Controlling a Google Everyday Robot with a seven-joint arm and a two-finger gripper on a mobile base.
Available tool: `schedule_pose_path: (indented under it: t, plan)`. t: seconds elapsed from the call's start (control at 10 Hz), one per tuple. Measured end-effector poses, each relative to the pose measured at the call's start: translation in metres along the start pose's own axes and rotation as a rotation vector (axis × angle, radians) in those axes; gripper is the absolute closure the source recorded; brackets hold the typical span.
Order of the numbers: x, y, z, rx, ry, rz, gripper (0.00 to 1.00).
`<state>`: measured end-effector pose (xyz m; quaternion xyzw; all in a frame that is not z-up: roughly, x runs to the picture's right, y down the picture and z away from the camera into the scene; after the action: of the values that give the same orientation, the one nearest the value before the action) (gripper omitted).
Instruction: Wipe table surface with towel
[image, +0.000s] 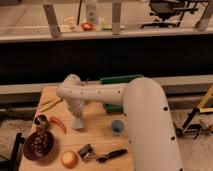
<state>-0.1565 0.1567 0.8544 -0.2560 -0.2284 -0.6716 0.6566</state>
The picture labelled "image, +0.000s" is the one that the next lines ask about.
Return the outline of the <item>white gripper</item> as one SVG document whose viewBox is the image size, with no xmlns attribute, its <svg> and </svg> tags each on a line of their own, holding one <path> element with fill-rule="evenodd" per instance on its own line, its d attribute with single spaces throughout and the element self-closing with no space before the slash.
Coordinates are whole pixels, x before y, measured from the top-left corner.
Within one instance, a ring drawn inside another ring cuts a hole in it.
<svg viewBox="0 0 213 171">
<path fill-rule="evenodd" d="M 84 128 L 83 110 L 85 107 L 85 102 L 83 100 L 68 100 L 67 104 L 68 110 L 74 116 L 72 128 L 74 130 L 83 129 Z"/>
</svg>

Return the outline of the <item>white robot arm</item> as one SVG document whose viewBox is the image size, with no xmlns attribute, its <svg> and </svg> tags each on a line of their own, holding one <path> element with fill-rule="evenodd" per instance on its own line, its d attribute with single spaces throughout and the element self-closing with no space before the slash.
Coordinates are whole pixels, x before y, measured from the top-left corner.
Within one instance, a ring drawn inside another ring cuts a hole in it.
<svg viewBox="0 0 213 171">
<path fill-rule="evenodd" d="M 184 171 L 165 92 L 155 80 L 139 77 L 128 83 L 83 85 L 71 74 L 59 85 L 57 95 L 67 102 L 78 122 L 86 101 L 121 105 L 134 171 Z"/>
</svg>

